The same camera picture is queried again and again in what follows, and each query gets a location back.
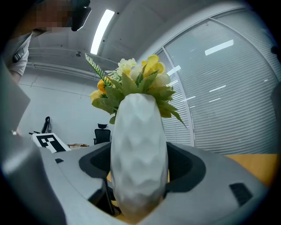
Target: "textured ceramic vase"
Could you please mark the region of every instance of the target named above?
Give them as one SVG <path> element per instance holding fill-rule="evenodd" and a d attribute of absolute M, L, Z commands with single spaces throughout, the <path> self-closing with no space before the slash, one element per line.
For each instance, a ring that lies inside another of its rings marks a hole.
<path fill-rule="evenodd" d="M 167 181 L 166 137 L 154 97 L 130 94 L 121 102 L 111 144 L 116 202 L 131 222 L 159 204 Z"/>

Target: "white ceiling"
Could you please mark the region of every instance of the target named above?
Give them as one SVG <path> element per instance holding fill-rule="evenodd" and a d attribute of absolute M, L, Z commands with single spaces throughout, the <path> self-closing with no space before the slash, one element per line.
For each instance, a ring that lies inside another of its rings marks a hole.
<path fill-rule="evenodd" d="M 181 10 L 192 4 L 205 2 L 206 0 L 91 0 L 92 12 L 82 29 L 73 32 L 70 28 L 63 28 L 60 32 L 35 37 L 29 46 L 29 61 L 70 65 L 81 69 L 83 55 L 77 60 L 76 52 L 90 52 L 100 19 L 105 10 L 109 9 L 115 15 L 104 34 L 98 57 L 93 58 L 103 69 L 114 69 L 116 64 L 113 62 L 133 58 L 154 31 Z"/>

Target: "white t-shirt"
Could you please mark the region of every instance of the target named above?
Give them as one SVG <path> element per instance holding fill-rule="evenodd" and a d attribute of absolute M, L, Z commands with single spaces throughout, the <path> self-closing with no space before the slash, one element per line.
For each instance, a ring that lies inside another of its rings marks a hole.
<path fill-rule="evenodd" d="M 23 75 L 27 64 L 27 59 L 29 55 L 28 47 L 31 35 L 32 32 L 9 40 L 1 54 L 2 59 L 8 69 L 11 71 L 18 72 L 21 76 Z M 13 63 L 13 56 L 22 48 L 24 50 L 23 56 L 17 62 Z"/>

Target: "window blind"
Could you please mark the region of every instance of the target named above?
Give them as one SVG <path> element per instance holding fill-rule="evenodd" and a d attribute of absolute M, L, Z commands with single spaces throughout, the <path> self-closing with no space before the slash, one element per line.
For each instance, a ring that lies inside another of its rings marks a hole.
<path fill-rule="evenodd" d="M 252 11 L 242 10 L 215 17 L 247 38 L 267 59 L 276 77 L 281 81 L 281 65 L 271 48 L 277 45 L 264 22 Z"/>
<path fill-rule="evenodd" d="M 276 76 L 231 29 L 206 21 L 165 46 L 190 107 L 195 146 L 221 154 L 273 153 Z"/>
<path fill-rule="evenodd" d="M 159 54 L 159 61 L 163 62 L 167 72 L 172 70 L 172 65 L 170 64 L 164 51 L 161 51 Z M 178 113 L 183 120 L 184 124 L 188 129 L 175 117 L 172 115 L 172 118 L 162 118 L 163 127 L 165 135 L 168 142 L 175 142 L 183 145 L 191 145 L 191 136 L 189 130 L 189 118 L 187 116 L 186 108 L 184 105 L 184 98 L 180 90 L 178 80 L 175 73 L 170 75 L 171 83 L 170 86 L 174 87 L 175 94 L 173 95 L 173 101 L 170 104 L 178 109 Z"/>

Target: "black and white marker board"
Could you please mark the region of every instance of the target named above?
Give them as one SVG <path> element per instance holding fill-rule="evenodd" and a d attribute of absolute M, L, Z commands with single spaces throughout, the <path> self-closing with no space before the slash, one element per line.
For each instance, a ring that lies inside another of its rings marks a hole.
<path fill-rule="evenodd" d="M 71 151 L 71 149 L 61 141 L 54 133 L 33 134 L 32 139 L 38 147 L 49 149 L 52 153 Z"/>

